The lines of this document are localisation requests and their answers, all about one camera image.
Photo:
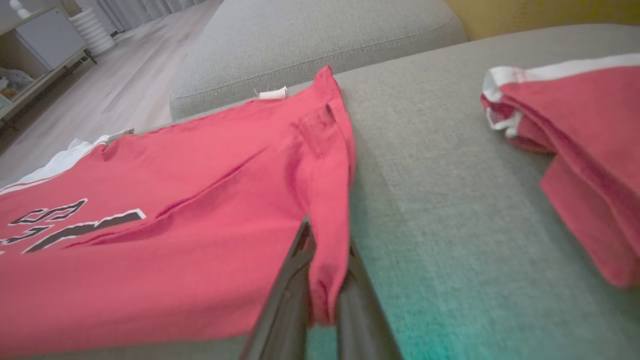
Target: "gray curtain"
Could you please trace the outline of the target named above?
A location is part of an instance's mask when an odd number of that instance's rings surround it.
[[[206,0],[97,0],[119,32],[179,12]]]

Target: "cabinet door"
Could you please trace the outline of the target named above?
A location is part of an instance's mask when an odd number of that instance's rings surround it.
[[[16,32],[51,69],[84,46],[84,39],[58,9],[27,21]]]

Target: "wooden floor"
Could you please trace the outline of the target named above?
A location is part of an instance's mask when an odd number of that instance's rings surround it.
[[[116,37],[118,45],[52,86],[0,131],[0,184],[45,165],[73,139],[93,142],[166,124],[173,77],[221,0],[209,0]]]

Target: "white ribbed vase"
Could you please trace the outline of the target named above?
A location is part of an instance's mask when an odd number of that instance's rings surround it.
[[[70,17],[69,21],[76,27],[94,56],[104,54],[116,46],[92,8]]]

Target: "red fabric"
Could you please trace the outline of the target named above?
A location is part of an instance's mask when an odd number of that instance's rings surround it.
[[[328,67],[292,98],[99,145],[62,175],[0,196],[5,243],[51,225],[0,247],[0,349],[20,355],[247,333],[306,214],[317,241],[313,315],[333,322],[354,171],[351,124]],[[51,221],[71,209],[5,225],[81,199],[67,218]],[[22,254],[66,227],[128,211],[134,220]]]
[[[542,187],[612,284],[640,284],[640,67],[506,83],[500,106],[524,115],[511,142],[557,154]]]

